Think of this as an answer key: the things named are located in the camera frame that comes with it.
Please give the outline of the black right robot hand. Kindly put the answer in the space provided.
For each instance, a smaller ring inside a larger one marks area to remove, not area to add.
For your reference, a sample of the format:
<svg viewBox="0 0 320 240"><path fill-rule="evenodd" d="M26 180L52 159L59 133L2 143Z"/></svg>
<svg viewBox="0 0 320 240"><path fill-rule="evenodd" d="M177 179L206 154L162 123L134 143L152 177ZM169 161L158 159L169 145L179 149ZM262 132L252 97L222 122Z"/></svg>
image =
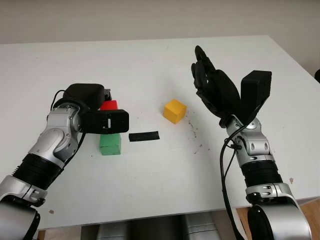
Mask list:
<svg viewBox="0 0 320 240"><path fill-rule="evenodd" d="M239 92L220 69L216 69L200 46L195 47L196 62L191 65L196 94L207 109L220 118L219 125L226 128L241 108Z"/></svg>

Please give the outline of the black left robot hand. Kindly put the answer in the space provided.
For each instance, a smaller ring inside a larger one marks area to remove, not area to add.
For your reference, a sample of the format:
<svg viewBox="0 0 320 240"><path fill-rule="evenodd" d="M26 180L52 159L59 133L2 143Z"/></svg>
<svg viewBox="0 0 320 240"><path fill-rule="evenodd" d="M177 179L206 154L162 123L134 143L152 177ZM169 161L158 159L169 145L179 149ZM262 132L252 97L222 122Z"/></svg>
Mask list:
<svg viewBox="0 0 320 240"><path fill-rule="evenodd" d="M63 97L55 103L74 104L85 111L98 110L105 101L112 100L111 90L97 83L74 83L63 93Z"/></svg>

